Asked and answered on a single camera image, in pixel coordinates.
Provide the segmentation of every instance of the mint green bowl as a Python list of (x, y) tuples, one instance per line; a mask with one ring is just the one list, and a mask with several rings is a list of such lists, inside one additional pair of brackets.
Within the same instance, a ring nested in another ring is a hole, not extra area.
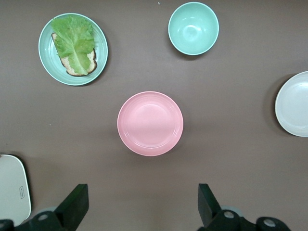
[(208, 51), (216, 42), (219, 23), (214, 11), (200, 2), (188, 2), (172, 14), (168, 33), (176, 49), (187, 55)]
[(51, 34), (54, 32), (51, 27), (52, 19), (44, 26), (40, 34), (38, 40), (38, 53), (44, 68), (54, 79), (67, 85), (80, 86), (90, 83), (101, 74), (107, 63), (108, 46), (106, 37), (100, 27), (88, 17), (78, 13), (64, 13), (54, 18), (64, 18), (69, 15), (78, 15), (91, 22), (95, 41), (94, 49), (96, 53), (95, 60), (97, 62), (96, 69), (87, 76), (81, 77), (71, 76), (66, 72), (66, 68), (62, 65), (60, 58), (57, 55), (58, 52), (51, 37)]

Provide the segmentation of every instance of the green lettuce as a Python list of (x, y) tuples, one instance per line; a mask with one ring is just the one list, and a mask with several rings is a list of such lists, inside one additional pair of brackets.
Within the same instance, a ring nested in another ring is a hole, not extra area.
[(68, 57), (70, 66), (76, 73), (87, 75), (90, 59), (87, 54), (94, 49), (94, 36), (91, 23), (78, 15), (55, 18), (51, 27), (57, 34), (54, 45), (60, 58)]

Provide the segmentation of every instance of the bread slice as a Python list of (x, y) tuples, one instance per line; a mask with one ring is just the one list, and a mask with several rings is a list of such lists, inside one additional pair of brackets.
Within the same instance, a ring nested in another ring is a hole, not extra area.
[[(57, 37), (56, 33), (51, 34), (52, 40), (54, 41)], [(87, 73), (92, 73), (96, 67), (97, 63), (95, 61), (96, 59), (96, 53), (95, 49), (92, 50), (91, 53), (87, 54), (87, 57), (90, 59), (90, 67), (87, 69)], [(69, 65), (68, 57), (60, 58), (62, 65), (66, 68), (66, 72), (70, 74), (71, 76), (84, 76), (83, 74), (76, 73), (74, 69)]]

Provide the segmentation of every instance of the tabletop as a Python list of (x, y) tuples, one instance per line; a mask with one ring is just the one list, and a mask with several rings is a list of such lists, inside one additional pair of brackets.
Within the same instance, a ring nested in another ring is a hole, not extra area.
[[(168, 37), (186, 2), (0, 2), (0, 152), (25, 163), (30, 217), (87, 183), (80, 231), (197, 230), (198, 184), (207, 183), (252, 223), (270, 216), (306, 230), (308, 141), (280, 126), (274, 103), (308, 70), (308, 1), (202, 1), (219, 36), (197, 56)], [(107, 39), (107, 64), (85, 86), (58, 82), (38, 55), (43, 27), (63, 13), (87, 16)], [(179, 142), (160, 156), (132, 152), (117, 131), (121, 106), (143, 91), (169, 96), (183, 115)]]

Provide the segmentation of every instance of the pink plate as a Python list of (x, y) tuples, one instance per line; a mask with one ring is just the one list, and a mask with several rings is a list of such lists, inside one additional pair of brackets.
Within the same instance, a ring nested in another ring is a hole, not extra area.
[(117, 118), (117, 129), (130, 150), (156, 156), (177, 144), (183, 132), (183, 116), (168, 96), (145, 91), (124, 103)]

